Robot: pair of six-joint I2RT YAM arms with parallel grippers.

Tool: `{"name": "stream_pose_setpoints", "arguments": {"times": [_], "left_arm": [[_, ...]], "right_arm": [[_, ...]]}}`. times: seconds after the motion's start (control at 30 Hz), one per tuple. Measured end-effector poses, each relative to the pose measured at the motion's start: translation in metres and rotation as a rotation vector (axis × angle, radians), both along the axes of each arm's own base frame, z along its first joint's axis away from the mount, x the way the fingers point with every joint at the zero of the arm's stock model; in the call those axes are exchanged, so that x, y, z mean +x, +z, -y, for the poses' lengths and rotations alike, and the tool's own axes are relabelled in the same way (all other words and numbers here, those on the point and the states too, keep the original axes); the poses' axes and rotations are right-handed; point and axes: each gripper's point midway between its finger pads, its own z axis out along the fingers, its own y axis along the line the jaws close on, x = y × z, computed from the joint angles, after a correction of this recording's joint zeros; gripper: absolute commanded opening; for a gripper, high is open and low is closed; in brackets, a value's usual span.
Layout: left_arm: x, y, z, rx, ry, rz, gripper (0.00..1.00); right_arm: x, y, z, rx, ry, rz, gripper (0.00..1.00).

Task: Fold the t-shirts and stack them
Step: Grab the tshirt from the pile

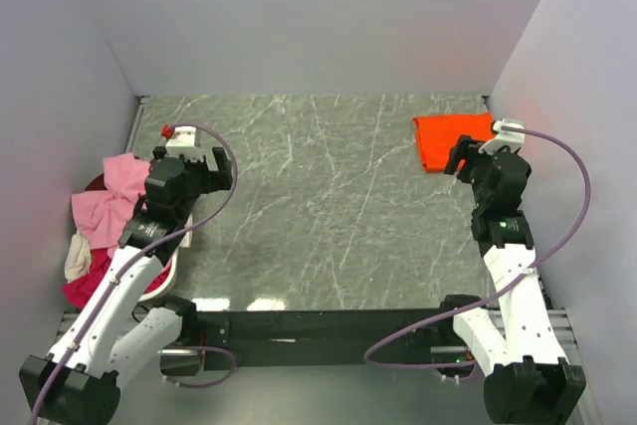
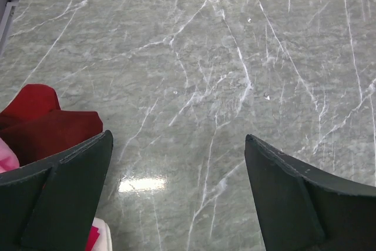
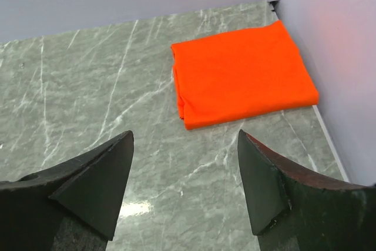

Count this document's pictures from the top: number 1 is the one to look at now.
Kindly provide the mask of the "pink t shirt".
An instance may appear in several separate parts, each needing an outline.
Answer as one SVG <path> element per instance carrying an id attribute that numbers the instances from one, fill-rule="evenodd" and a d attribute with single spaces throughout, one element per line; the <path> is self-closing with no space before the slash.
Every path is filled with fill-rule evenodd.
<path id="1" fill-rule="evenodd" d="M 107 249 L 113 255 L 137 200 L 145 193 L 149 167 L 149 162 L 131 153 L 107 157 L 103 160 L 106 189 L 72 196 L 75 225 L 92 250 Z"/>

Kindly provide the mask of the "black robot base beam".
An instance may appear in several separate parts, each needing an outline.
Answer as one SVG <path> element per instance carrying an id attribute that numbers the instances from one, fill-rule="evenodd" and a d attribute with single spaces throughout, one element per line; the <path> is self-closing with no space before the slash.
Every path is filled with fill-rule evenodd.
<path id="1" fill-rule="evenodd" d="M 364 353 L 383 338 L 432 317 L 435 309 L 350 310 L 323 312 L 205 312 L 188 345 L 231 351 L 239 367 L 359 365 Z M 468 347 L 437 322 L 374 352 L 389 363 L 463 363 Z"/>

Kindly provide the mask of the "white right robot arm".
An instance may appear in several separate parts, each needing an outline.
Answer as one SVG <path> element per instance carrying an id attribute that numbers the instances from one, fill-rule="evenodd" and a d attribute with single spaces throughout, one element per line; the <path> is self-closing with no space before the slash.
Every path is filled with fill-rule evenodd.
<path id="1" fill-rule="evenodd" d="M 586 387 L 584 371 L 568 362 L 551 325 L 522 195 L 531 166 L 517 143 L 486 146 L 462 135 L 445 173 L 472 187 L 471 229 L 492 278 L 503 325 L 478 307 L 454 316 L 453 331 L 485 375 L 484 400 L 496 424 L 564 424 Z"/>

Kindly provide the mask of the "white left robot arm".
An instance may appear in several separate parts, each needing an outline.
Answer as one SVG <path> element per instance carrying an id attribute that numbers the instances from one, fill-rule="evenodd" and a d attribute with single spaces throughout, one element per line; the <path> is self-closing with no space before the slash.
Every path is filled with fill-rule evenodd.
<path id="1" fill-rule="evenodd" d="M 30 423 L 107 424 L 121 394 L 165 346 L 186 343 L 198 326 L 196 306 L 180 298 L 151 308 L 130 332 L 121 330 L 185 235 L 200 196 L 236 190 L 230 146 L 212 150 L 217 167 L 169 146 L 154 150 L 145 193 L 125 224 L 108 271 L 71 328 L 45 357 L 28 356 L 19 371 Z"/>

